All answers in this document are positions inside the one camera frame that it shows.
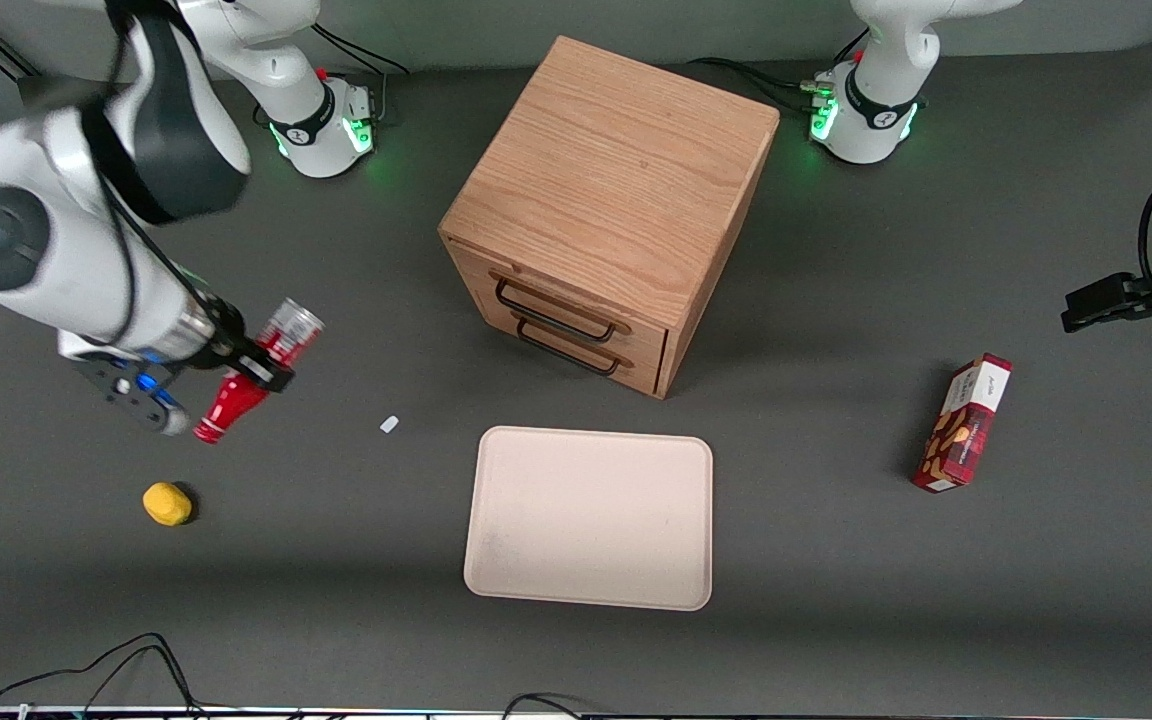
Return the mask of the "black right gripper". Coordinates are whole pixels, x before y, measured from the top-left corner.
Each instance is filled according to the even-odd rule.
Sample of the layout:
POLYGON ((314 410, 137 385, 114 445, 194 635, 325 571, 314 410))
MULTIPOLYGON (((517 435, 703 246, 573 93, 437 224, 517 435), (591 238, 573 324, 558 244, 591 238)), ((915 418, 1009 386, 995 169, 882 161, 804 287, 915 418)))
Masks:
POLYGON ((197 293, 195 301, 204 310, 211 331, 204 347, 191 357, 191 367, 215 370, 227 366, 262 391, 283 392, 294 378, 294 370, 276 361, 270 348, 251 344, 237 306, 209 291, 197 293))

